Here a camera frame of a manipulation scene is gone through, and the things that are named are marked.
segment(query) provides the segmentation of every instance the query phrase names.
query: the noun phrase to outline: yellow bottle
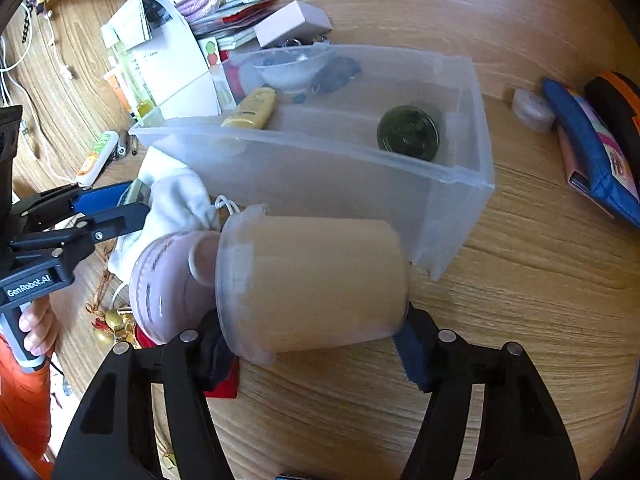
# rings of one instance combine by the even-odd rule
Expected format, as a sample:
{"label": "yellow bottle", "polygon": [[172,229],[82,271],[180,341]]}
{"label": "yellow bottle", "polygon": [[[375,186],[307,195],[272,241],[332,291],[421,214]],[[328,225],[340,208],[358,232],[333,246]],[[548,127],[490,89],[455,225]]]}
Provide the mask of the yellow bottle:
{"label": "yellow bottle", "polygon": [[276,91],[273,88],[256,88],[245,97],[236,111],[226,118],[222,126],[261,130],[269,120],[276,104]]}

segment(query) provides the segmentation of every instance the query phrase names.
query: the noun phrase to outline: screw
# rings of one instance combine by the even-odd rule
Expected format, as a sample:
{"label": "screw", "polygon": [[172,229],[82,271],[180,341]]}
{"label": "screw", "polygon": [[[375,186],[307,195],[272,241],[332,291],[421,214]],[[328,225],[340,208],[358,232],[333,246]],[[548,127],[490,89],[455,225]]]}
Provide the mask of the screw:
{"label": "screw", "polygon": [[180,334],[180,339],[184,343],[190,343],[198,338],[198,333],[195,330],[185,330]]}
{"label": "screw", "polygon": [[443,343],[453,343],[456,340],[456,333],[453,330],[440,330],[438,332],[438,339]]}
{"label": "screw", "polygon": [[126,343],[124,341],[116,343],[116,345],[113,347],[113,353],[116,355],[122,355],[127,350],[129,350],[129,343]]}
{"label": "screw", "polygon": [[522,346],[511,341],[507,343],[507,352],[509,352],[511,355],[519,356],[520,354],[522,354]]}

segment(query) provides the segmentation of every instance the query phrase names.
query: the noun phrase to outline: orange sleeve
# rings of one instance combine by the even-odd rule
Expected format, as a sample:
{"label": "orange sleeve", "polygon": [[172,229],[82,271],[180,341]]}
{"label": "orange sleeve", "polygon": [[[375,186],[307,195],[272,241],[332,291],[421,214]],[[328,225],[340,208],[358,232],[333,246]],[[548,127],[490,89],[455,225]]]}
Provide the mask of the orange sleeve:
{"label": "orange sleeve", "polygon": [[39,460],[51,436],[49,367],[23,373],[0,337],[0,422],[30,462]]}

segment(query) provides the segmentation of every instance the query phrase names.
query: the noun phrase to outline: dark green lid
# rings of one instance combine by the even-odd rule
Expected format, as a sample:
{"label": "dark green lid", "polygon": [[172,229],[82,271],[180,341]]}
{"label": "dark green lid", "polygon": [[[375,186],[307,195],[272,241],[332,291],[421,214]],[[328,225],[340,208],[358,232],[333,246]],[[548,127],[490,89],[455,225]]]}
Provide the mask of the dark green lid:
{"label": "dark green lid", "polygon": [[388,152],[431,160],[440,137],[433,120],[415,106],[391,108],[378,124],[378,147]]}

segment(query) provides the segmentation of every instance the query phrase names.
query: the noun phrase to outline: purple round container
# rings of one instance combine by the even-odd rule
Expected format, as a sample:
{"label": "purple round container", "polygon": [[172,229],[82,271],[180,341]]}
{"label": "purple round container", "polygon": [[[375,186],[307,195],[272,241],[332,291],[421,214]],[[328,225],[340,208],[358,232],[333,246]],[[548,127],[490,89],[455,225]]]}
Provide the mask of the purple round container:
{"label": "purple round container", "polygon": [[156,344],[197,328],[216,307],[220,233],[194,231],[158,238],[136,261],[129,283],[133,316]]}

